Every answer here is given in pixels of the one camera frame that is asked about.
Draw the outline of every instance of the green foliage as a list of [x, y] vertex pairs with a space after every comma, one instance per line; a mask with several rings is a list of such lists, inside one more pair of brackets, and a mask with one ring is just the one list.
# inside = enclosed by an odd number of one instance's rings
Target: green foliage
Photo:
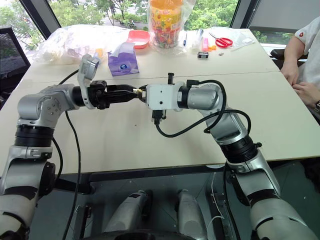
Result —
[[142, 17], [141, 22], [147, 22], [148, 0], [132, 0], [132, 3], [135, 3], [137, 8], [136, 14]]
[[50, 6], [62, 27], [75, 24], [99, 24], [103, 12], [93, 4], [73, 4], [70, 0], [51, 2]]
[[124, 14], [124, 19], [123, 19], [121, 13], [116, 13], [116, 14], [113, 16], [113, 19], [114, 19], [114, 20], [117, 20], [117, 21], [120, 21], [120, 20], [133, 20], [134, 22], [145, 22], [145, 21], [144, 21], [144, 17], [145, 17], [145, 16], [138, 16], [138, 15], [135, 15], [135, 14], [126, 12], [126, 13]]
[[184, 25], [186, 30], [229, 27], [238, 0], [198, 0]]
[[252, 34], [255, 36], [255, 38], [258, 40], [259, 43], [261, 44], [267, 43], [268, 37], [263, 33], [261, 33], [260, 31], [252, 31]]
[[17, 1], [13, 1], [11, 6], [0, 7], [0, 26], [12, 27], [15, 36], [29, 50], [36, 49], [43, 41], [39, 30], [29, 21], [28, 14]]

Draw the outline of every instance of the white cable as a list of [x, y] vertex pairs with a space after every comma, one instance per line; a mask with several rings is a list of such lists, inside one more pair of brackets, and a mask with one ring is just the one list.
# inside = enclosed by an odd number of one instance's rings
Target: white cable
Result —
[[224, 219], [223, 216], [214, 216], [211, 221], [208, 223], [208, 225], [206, 226], [206, 232], [208, 232], [208, 228], [210, 226], [210, 224], [215, 220], [215, 219]]
[[214, 172], [214, 173], [213, 173], [213, 177], [212, 177], [212, 182], [211, 182], [211, 192], [212, 192], [212, 197], [213, 197], [213, 200], [214, 200], [216, 209], [217, 209], [218, 212], [220, 213], [220, 216], [219, 216], [219, 215], [214, 216], [214, 217], [210, 220], [210, 222], [209, 222], [209, 223], [207, 224], [207, 226], [206, 226], [206, 231], [207, 231], [207, 232], [208, 232], [208, 228], [209, 228], [210, 224], [211, 224], [215, 219], [225, 219], [224, 216], [222, 215], [220, 209], [218, 208], [217, 201], [216, 201], [216, 198], [215, 198], [215, 193], [214, 193], [214, 188], [213, 188], [215, 176], [216, 176], [216, 173]]
[[215, 179], [215, 176], [216, 176], [216, 172], [213, 173], [213, 178], [212, 178], [212, 182], [211, 182], [211, 192], [212, 192], [212, 197], [213, 197], [213, 200], [214, 200], [214, 203], [215, 203], [215, 206], [216, 206], [216, 209], [218, 210], [218, 212], [220, 213], [220, 216], [222, 219], [225, 219], [224, 216], [222, 215], [220, 209], [218, 208], [218, 205], [217, 205], [217, 201], [216, 201], [216, 198], [215, 198], [215, 193], [214, 193], [214, 188], [213, 188], [213, 184], [214, 184], [214, 179]]

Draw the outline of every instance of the white t-shirt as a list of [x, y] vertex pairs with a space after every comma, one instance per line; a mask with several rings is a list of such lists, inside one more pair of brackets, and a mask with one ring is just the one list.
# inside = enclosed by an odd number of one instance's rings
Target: white t-shirt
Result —
[[313, 83], [320, 90], [320, 16], [296, 31], [295, 36], [305, 44], [304, 54], [309, 52], [307, 61], [299, 67], [297, 82]]

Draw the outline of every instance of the window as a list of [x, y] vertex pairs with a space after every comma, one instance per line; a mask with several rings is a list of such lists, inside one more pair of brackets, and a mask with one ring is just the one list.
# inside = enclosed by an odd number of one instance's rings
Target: window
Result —
[[62, 27], [93, 24], [148, 30], [148, 0], [48, 0], [48, 2]]
[[12, 27], [29, 62], [43, 36], [18, 0], [0, 1], [0, 27]]
[[[148, 0], [48, 0], [61, 26], [114, 25], [148, 30]], [[238, 0], [197, 0], [186, 30], [229, 27]]]
[[197, 0], [186, 21], [186, 30], [207, 29], [212, 26], [229, 27], [238, 0]]
[[293, 33], [277, 32], [277, 31], [252, 31], [253, 35], [261, 44], [280, 44], [287, 45]]

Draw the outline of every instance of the hand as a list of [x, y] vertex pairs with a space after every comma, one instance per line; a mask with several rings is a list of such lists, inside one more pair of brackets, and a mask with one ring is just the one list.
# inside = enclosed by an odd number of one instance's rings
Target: hand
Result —
[[296, 61], [285, 61], [281, 68], [281, 73], [287, 79], [290, 85], [295, 85], [299, 77], [299, 70]]
[[301, 82], [292, 87], [305, 105], [314, 108], [315, 104], [320, 101], [320, 91], [312, 83]]

